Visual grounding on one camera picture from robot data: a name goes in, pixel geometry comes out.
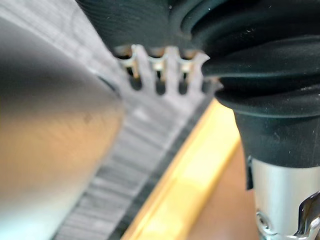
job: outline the silver metal surface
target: silver metal surface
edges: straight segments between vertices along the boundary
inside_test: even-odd
[[[252,159],[252,177],[257,212],[264,221],[257,226],[266,240],[313,240],[319,227],[314,223],[310,236],[295,236],[299,226],[300,204],[320,190],[320,167],[289,168]]]
[[[96,173],[124,108],[105,82],[0,19],[0,239],[48,240]]]
[[[140,75],[139,75],[139,69],[138,69],[136,45],[132,45],[131,50],[132,52],[131,52],[130,58],[127,58],[127,59],[118,58],[118,60],[124,69],[131,69],[132,77],[134,77],[135,79],[138,79]]]
[[[155,72],[160,72],[160,79],[161,81],[165,81],[165,72],[166,72],[166,63],[167,63],[167,54],[164,54],[163,56],[161,57],[152,57],[152,56],[149,56],[148,57],[148,60],[151,64],[151,68],[153,71]]]

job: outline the wooden surface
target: wooden surface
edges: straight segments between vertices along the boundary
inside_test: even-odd
[[[239,146],[187,240],[257,240],[253,190],[245,187],[244,153]]]
[[[213,100],[122,240],[185,240],[239,141],[233,111]]]
[[[55,240],[119,239],[212,98],[200,92],[200,65],[206,57],[197,58],[194,81],[188,94],[180,96],[177,53],[171,48],[167,93],[159,97],[144,50],[138,50],[144,85],[136,92],[75,1],[2,0],[0,17],[34,32],[120,86],[126,107],[123,129],[55,236]]]

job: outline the yellow surface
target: yellow surface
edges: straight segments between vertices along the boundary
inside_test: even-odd
[[[232,110],[209,105],[122,240],[184,240],[240,136]]]

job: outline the chrome part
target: chrome part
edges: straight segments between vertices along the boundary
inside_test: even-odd
[[[181,72],[178,90],[181,95],[184,95],[188,91],[188,85],[189,85],[189,82],[191,81],[190,75],[194,70],[195,62],[193,59],[179,58],[178,63],[179,63],[179,68]]]
[[[313,225],[310,223],[309,232],[299,236],[297,231],[300,205],[320,190],[320,167],[281,167],[255,158],[251,164],[257,226],[264,238],[314,240],[314,232],[319,230],[317,221],[313,222],[315,219]]]
[[[167,67],[167,54],[165,50],[158,51],[162,54],[158,57],[149,56],[149,62],[152,70],[155,72],[155,90],[159,95],[163,95],[166,92],[166,67]]]
[[[118,61],[121,66],[129,74],[129,82],[133,89],[140,90],[142,88],[142,81],[139,74],[138,59],[136,53],[136,45],[131,46],[131,51],[125,55],[118,55]]]
[[[312,222],[320,216],[320,192],[313,194],[301,203],[299,207],[299,228],[297,234],[305,235]]]

